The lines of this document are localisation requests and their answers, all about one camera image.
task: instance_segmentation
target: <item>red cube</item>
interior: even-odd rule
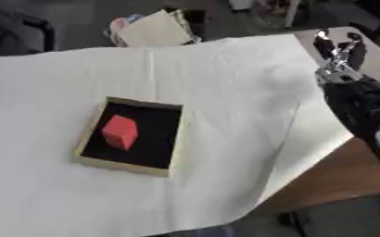
[[[138,137],[135,121],[119,115],[110,119],[102,133],[109,145],[125,151],[131,148]]]

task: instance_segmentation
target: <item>white sheet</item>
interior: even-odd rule
[[[350,137],[316,68],[293,35],[0,57],[0,236],[144,236],[244,216]],[[184,105],[172,177],[70,163],[108,95]]]

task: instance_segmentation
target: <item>robotic arm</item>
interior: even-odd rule
[[[314,45],[327,64],[315,72],[325,101],[343,125],[364,140],[380,158],[380,81],[360,74],[365,45],[357,33],[335,46],[328,30],[318,31]]]

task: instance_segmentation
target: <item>gray floor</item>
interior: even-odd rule
[[[209,40],[277,33],[260,26],[252,13],[233,13],[226,0],[0,0],[0,6],[21,10],[50,20],[57,29],[57,49],[110,46],[102,31],[110,21],[132,13],[149,14],[164,6],[207,11],[206,34]],[[347,25],[355,21],[375,27],[377,20],[350,2],[321,3],[313,9],[311,20],[300,29]],[[380,195],[301,210],[310,222],[309,236],[380,236]],[[236,236],[299,236],[281,226],[275,216],[263,217],[255,211],[231,224]]]

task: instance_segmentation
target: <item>wooden tray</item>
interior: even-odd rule
[[[87,166],[127,169],[169,176],[182,106],[107,97],[76,148],[76,161]],[[129,151],[108,145],[102,128],[114,115],[135,120],[138,138]]]

